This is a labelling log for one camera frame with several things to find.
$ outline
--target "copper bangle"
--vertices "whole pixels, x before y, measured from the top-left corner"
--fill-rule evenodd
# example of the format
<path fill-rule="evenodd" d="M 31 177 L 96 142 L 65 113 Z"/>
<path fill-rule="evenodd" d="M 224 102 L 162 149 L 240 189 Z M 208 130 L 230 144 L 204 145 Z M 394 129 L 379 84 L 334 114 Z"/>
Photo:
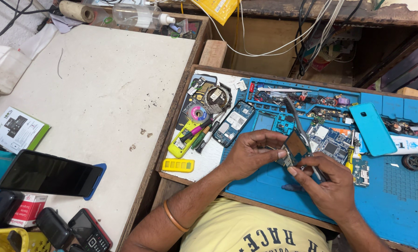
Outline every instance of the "copper bangle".
<path fill-rule="evenodd" d="M 175 218 L 173 218 L 173 215 L 170 213 L 169 207 L 167 206 L 167 200 L 164 200 L 164 209 L 166 211 L 167 216 L 169 217 L 169 219 L 173 222 L 173 224 L 182 232 L 187 232 L 189 231 L 189 228 L 184 228 L 183 226 L 179 225 L 179 223 L 175 220 Z"/>

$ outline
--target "man's left hand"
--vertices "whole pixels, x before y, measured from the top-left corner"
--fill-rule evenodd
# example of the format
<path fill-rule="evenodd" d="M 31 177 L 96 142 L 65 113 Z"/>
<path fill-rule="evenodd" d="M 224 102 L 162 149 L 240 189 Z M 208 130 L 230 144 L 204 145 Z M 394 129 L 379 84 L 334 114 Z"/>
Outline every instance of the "man's left hand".
<path fill-rule="evenodd" d="M 232 180 L 244 179 L 261 166 L 285 157 L 287 153 L 280 148 L 286 139 L 286 135 L 267 129 L 240 134 L 220 168 L 226 169 Z"/>

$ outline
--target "man's right hand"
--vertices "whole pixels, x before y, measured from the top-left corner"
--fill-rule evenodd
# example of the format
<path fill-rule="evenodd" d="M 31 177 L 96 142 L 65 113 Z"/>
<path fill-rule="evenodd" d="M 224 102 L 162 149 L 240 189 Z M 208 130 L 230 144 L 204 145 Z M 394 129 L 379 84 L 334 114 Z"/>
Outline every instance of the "man's right hand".
<path fill-rule="evenodd" d="M 314 157 L 306 157 L 297 165 L 305 165 L 306 169 L 317 166 L 326 173 L 331 182 L 316 183 L 308 174 L 296 167 L 289 167 L 288 172 L 304 187 L 319 210 L 338 224 L 350 220 L 356 214 L 353 176 L 350 170 L 328 157 L 322 152 L 313 153 Z"/>

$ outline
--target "red and white box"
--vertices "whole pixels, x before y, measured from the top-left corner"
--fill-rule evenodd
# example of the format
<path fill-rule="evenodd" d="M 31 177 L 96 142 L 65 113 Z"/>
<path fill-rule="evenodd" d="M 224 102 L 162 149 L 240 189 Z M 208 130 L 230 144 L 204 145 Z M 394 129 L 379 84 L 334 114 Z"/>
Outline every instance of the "red and white box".
<path fill-rule="evenodd" d="M 19 227 L 36 226 L 35 220 L 44 208 L 46 200 L 46 195 L 25 194 L 24 201 L 8 223 Z"/>

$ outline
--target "red and black feature phone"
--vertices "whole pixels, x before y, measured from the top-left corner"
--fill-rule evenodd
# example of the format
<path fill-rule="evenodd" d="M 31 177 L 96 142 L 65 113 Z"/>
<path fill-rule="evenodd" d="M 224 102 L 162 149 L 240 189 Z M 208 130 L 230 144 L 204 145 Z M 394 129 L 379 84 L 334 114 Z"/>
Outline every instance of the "red and black feature phone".
<path fill-rule="evenodd" d="M 105 252 L 113 245 L 98 221 L 86 208 L 80 209 L 69 221 L 68 226 L 84 252 Z"/>

